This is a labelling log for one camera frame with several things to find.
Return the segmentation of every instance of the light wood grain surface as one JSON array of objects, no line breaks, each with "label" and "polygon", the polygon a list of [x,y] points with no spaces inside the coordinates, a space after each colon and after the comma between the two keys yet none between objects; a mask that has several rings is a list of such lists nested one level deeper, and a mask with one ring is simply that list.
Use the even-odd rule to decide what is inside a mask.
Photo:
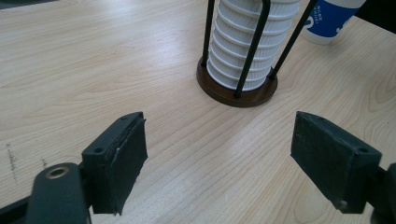
[{"label": "light wood grain surface", "polygon": [[0,10],[0,206],[143,111],[148,160],[122,216],[93,223],[369,223],[336,211],[290,157],[295,112],[396,161],[396,37],[353,18],[328,46],[299,37],[266,105],[199,87],[207,1],[61,0]]}]

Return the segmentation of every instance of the cup stack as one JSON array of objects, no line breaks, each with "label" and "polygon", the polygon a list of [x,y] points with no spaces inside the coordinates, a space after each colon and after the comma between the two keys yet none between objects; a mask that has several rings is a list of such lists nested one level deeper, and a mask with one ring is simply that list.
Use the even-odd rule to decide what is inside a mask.
[{"label": "cup stack", "polygon": [[[243,91],[259,88],[271,70],[300,0],[271,0],[270,14]],[[220,0],[207,71],[221,86],[236,90],[262,12],[262,0]]]}]

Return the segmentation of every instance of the wooden coaster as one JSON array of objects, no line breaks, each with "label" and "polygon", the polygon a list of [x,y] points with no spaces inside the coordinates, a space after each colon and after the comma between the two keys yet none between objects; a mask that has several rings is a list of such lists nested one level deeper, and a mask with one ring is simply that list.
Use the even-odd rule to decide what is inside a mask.
[{"label": "wooden coaster", "polygon": [[206,94],[222,104],[235,107],[253,107],[256,105],[262,105],[269,101],[276,91],[277,77],[275,77],[274,80],[267,78],[258,89],[253,91],[242,91],[241,97],[237,99],[233,96],[235,91],[227,89],[213,80],[213,78],[207,73],[206,68],[201,66],[201,62],[202,58],[199,60],[197,65],[198,83]]}]

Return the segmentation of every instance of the screw hole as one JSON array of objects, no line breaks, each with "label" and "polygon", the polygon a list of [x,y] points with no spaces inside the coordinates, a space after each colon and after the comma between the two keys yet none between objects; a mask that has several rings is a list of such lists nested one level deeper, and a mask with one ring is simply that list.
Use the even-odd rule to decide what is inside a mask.
[{"label": "screw hole", "polygon": [[362,147],[362,148],[359,148],[358,151],[359,151],[359,152],[362,152],[362,153],[369,152],[369,150],[367,150],[367,148],[363,148],[363,147]]},{"label": "screw hole", "polygon": [[68,172],[69,172],[69,168],[67,168],[67,167],[58,167],[58,168],[52,169],[51,171],[47,172],[46,178],[48,178],[48,179],[56,179],[56,178],[59,178],[61,176],[64,176]]},{"label": "screw hole", "polygon": [[96,149],[93,150],[95,153],[101,153],[103,152],[103,149],[101,147],[97,147]]}]

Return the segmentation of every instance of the black metal rod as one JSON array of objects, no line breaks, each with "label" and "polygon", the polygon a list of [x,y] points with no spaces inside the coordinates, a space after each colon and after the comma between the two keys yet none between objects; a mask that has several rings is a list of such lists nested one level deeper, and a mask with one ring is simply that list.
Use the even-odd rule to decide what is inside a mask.
[{"label": "black metal rod", "polygon": [[202,53],[202,62],[201,62],[202,67],[206,67],[207,54],[209,52],[210,31],[212,30],[214,8],[215,8],[215,0],[209,0],[207,3],[204,52]]},{"label": "black metal rod", "polygon": [[270,14],[270,0],[262,0],[262,13],[260,14],[259,21],[257,22],[256,31],[254,32],[253,39],[251,40],[250,48],[247,52],[247,58],[245,60],[244,68],[242,69],[241,77],[236,87],[235,98],[241,97],[242,89],[244,88],[245,82],[248,77],[248,70],[250,69],[251,63],[253,62],[254,54],[259,46],[260,39],[262,38],[262,31],[264,31],[265,23],[267,22],[268,15]]},{"label": "black metal rod", "polygon": [[279,71],[283,62],[285,62],[286,57],[288,57],[288,54],[289,54],[291,48],[293,47],[294,42],[296,41],[301,30],[303,30],[305,22],[308,19],[309,15],[311,15],[312,10],[314,9],[315,5],[317,4],[317,1],[318,0],[311,0],[308,3],[308,6],[306,6],[303,16],[300,18],[296,28],[293,31],[293,34],[291,35],[291,37],[289,39],[288,44],[286,45],[285,49],[283,50],[282,54],[280,55],[279,60],[277,61],[273,72],[271,73],[270,76],[268,76],[270,79],[272,79],[272,80],[275,79],[277,72]]}]

